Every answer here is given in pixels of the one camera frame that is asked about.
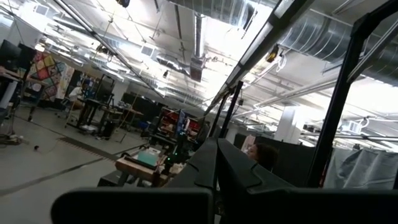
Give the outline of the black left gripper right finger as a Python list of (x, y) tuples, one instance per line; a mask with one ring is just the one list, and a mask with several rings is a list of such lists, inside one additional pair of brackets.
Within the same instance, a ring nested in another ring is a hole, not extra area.
[(227, 224), (398, 224), (398, 190), (294, 187), (225, 139), (217, 169)]

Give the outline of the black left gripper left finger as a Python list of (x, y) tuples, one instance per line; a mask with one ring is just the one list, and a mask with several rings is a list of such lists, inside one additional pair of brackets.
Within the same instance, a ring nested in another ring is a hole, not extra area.
[(66, 192), (52, 204), (52, 224), (214, 224), (217, 151), (217, 140), (208, 138), (162, 187)]

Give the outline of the person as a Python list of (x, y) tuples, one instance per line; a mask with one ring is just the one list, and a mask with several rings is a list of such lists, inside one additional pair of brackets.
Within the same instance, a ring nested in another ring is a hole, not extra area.
[(247, 155), (263, 168), (272, 171), (277, 163), (279, 151), (267, 144), (254, 144), (248, 149)]

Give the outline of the black partition panel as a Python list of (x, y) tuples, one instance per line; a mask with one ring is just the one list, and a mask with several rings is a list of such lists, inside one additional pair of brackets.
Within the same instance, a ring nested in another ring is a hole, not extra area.
[(307, 178), (315, 153), (314, 147), (242, 134), (235, 135), (233, 144), (244, 152), (254, 144), (267, 144), (276, 148), (279, 151), (279, 157), (271, 172), (296, 187), (307, 185)]

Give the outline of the teal white box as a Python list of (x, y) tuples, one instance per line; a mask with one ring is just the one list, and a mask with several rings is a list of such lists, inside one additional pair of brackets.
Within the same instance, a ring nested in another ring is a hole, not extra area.
[(157, 161), (159, 160), (160, 150), (154, 148), (148, 148), (143, 151), (140, 151), (137, 154), (137, 160), (149, 164), (151, 166), (156, 166)]

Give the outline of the brown wooden workbench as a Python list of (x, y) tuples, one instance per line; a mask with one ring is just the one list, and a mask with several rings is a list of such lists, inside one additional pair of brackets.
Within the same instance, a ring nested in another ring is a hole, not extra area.
[(161, 174), (157, 169), (152, 170), (136, 162), (128, 161), (124, 157), (116, 161), (115, 167), (118, 171), (121, 171), (121, 176), (118, 180), (118, 186), (120, 187), (126, 183), (130, 175), (151, 182), (153, 187), (163, 186), (168, 178), (167, 175)]

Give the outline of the grey plastic tarp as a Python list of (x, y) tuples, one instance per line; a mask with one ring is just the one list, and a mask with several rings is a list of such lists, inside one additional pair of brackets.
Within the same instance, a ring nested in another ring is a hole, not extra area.
[(363, 148), (333, 150), (323, 187), (326, 189), (392, 190), (398, 174), (398, 153)]

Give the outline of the colourful patchwork banner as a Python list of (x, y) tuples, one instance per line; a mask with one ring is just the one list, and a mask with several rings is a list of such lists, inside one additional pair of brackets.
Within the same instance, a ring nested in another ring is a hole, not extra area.
[(36, 52), (28, 77), (46, 83), (42, 99), (54, 102), (65, 98), (74, 71), (73, 67), (50, 54)]

